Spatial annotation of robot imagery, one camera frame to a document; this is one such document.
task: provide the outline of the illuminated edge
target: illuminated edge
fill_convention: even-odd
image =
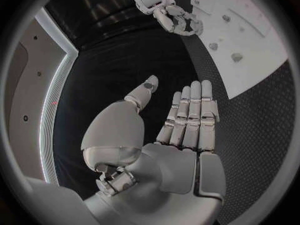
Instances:
[[[48,87],[40,116],[39,125],[39,154],[42,172],[47,183],[59,184],[54,156],[53,156],[53,129],[55,116],[64,84],[69,72],[78,57],[78,50],[69,41],[65,34],[59,29],[53,19],[42,8],[35,16],[37,22],[46,33],[63,49],[66,53],[61,60]]]

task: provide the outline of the screw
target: screw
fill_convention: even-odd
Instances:
[[[228,16],[228,15],[223,15],[222,18],[223,18],[223,20],[226,21],[227,23],[229,23],[230,20],[231,20],[231,17]]]
[[[239,61],[241,61],[243,59],[243,55],[237,52],[237,53],[233,53],[231,55],[231,58],[235,63],[238,63]]]
[[[210,44],[209,44],[209,48],[210,48],[211,50],[216,51],[216,50],[218,50],[218,44],[215,43],[215,42],[210,43]]]

